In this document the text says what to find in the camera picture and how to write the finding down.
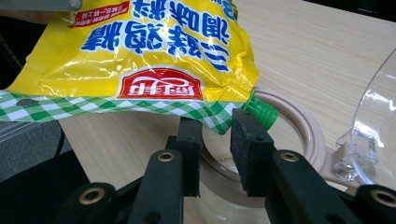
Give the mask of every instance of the light wood surface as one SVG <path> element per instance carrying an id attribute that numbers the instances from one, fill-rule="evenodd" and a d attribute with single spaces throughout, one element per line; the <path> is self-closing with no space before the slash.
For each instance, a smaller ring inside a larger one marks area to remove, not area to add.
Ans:
<path id="1" fill-rule="evenodd" d="M 396 48 L 396 23 L 300 0 L 234 2 L 261 71 L 256 86 L 304 105 L 334 148 L 370 79 Z M 89 179 L 120 188 L 141 176 L 149 155 L 177 134 L 178 118 L 122 112 L 61 124 Z"/>

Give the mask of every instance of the screw hole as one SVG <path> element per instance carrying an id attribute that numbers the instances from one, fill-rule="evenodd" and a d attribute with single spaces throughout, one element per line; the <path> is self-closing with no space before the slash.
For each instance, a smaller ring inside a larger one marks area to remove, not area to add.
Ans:
<path id="1" fill-rule="evenodd" d="M 99 202 L 105 196 L 105 190 L 100 187 L 86 189 L 80 196 L 79 202 L 82 204 L 93 204 Z"/>
<path id="2" fill-rule="evenodd" d="M 285 161 L 297 161 L 299 158 L 293 153 L 283 152 L 280 154 L 280 157 Z"/>
<path id="3" fill-rule="evenodd" d="M 382 203 L 389 207 L 396 208 L 396 196 L 380 189 L 373 189 L 371 191 L 372 197 L 379 203 Z"/>
<path id="4" fill-rule="evenodd" d="M 158 155 L 158 160 L 160 161 L 172 161 L 175 158 L 175 155 L 170 152 L 164 152 Z"/>

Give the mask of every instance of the clear plastic container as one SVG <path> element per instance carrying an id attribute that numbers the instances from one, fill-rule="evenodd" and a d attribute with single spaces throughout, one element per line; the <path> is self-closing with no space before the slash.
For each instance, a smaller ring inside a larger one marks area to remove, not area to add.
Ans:
<path id="1" fill-rule="evenodd" d="M 364 184 L 396 189 L 396 53 L 379 68 L 352 120 L 349 149 Z"/>
<path id="2" fill-rule="evenodd" d="M 0 122 L 0 143 L 40 125 L 31 122 Z"/>

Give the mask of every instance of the yellow plastic bag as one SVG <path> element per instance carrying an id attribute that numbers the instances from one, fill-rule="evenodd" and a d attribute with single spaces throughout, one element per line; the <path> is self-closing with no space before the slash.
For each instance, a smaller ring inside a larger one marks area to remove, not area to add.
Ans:
<path id="1" fill-rule="evenodd" d="M 225 133 L 258 77 L 229 1 L 84 1 L 74 19 L 54 17 L 0 101 L 9 93 L 33 99 L 20 105 L 42 110 L 33 121 L 143 110 L 198 119 Z M 10 119 L 15 106 L 0 107 L 0 119 Z M 262 110 L 269 128 L 277 113 Z M 27 114 L 14 120 L 32 119 Z"/>

